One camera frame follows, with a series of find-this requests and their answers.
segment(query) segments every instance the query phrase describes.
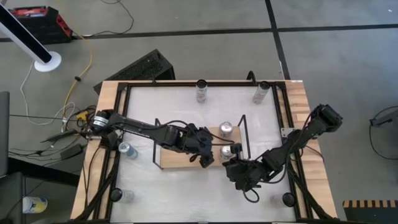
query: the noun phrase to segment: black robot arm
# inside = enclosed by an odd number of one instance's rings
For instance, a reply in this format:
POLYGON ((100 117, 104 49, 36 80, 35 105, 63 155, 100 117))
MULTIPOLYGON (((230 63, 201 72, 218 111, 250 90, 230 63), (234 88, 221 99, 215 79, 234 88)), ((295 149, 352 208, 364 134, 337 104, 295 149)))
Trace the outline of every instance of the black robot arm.
POLYGON ((242 160, 237 157, 224 162, 226 175, 235 182, 237 190, 247 192, 256 187, 259 182, 269 182, 283 171, 289 155, 305 147, 311 139, 327 132, 336 131, 341 126, 342 117, 329 105, 319 105, 310 113, 310 122, 302 130, 294 130, 281 147, 275 147, 261 154, 253 161, 242 160))
POLYGON ((203 168, 214 162, 211 152, 213 137, 207 129, 197 128, 194 124, 184 123, 186 126, 182 128, 169 123, 154 126, 123 117, 113 110, 103 110, 96 113, 91 130, 102 137, 101 143, 106 147, 118 146, 120 142, 115 130, 121 130, 152 139, 164 149, 198 155, 203 168))

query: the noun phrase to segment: concrete floor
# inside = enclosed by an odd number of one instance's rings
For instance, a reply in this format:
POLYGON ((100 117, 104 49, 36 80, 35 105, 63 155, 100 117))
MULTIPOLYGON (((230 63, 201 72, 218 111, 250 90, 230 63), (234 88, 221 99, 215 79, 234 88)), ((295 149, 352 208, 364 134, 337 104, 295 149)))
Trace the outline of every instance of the concrete floor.
MULTIPOLYGON (((6 7, 50 5, 82 34, 111 29, 122 31, 129 18, 120 5, 98 0, 8 1, 6 7)), ((347 26, 391 24, 398 21, 398 3, 390 0, 272 0, 278 27, 347 26)), ((135 18, 130 32, 194 29, 269 28, 261 0, 123 0, 135 18)), ((320 138, 326 171, 338 216, 345 218, 342 201, 349 199, 396 199, 398 162, 372 152, 368 124, 378 111, 398 105, 397 29, 328 32, 286 32, 280 38, 291 79, 304 80, 311 107, 331 104, 342 117, 337 133, 320 138)), ((177 79, 242 79, 249 70, 257 78, 282 79, 271 33, 193 35, 89 40, 94 66, 77 86, 71 100, 80 108, 96 104, 92 86, 153 49, 159 49, 174 65, 177 79)), ((11 92, 11 113, 24 114, 19 87, 31 59, 15 44, 0 43, 0 90, 11 92)), ((89 59, 82 41, 48 46, 63 57, 60 68, 50 73, 33 71, 25 85, 30 115, 51 116, 63 105, 65 95, 89 59)), ((11 118, 10 147, 39 150, 39 141, 60 130, 60 122, 34 126, 25 118, 11 118)), ((385 155, 398 157, 398 140, 391 125, 374 130, 375 146, 385 155)), ((82 158, 54 167, 78 170, 82 158)), ((34 193, 54 198, 59 186, 46 184, 34 193)), ((65 221, 72 209, 76 188, 62 187, 64 200, 34 217, 65 221)))

